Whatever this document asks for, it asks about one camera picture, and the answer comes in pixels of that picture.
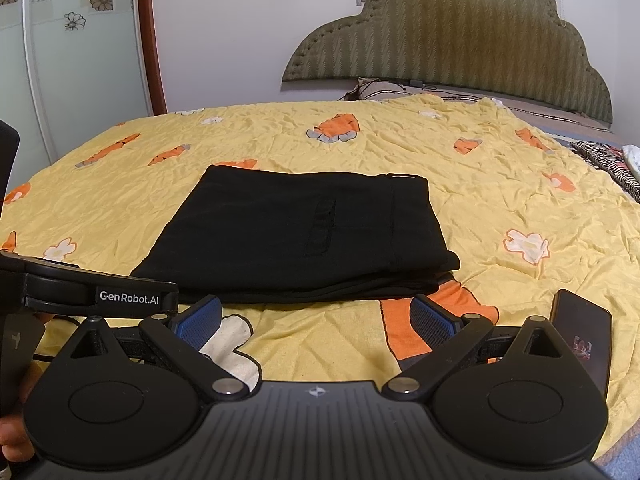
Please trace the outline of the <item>person left hand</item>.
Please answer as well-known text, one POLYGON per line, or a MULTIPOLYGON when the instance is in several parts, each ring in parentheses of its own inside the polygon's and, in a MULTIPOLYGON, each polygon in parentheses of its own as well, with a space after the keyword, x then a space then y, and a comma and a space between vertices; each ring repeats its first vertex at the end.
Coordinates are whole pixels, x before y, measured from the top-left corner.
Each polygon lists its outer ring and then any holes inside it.
POLYGON ((24 463, 35 455, 34 446, 30 442, 24 426, 23 406, 41 375, 41 367, 32 361, 29 369, 22 376, 20 390, 18 390, 20 404, 17 405, 13 413, 1 419, 1 451, 8 462, 24 463))

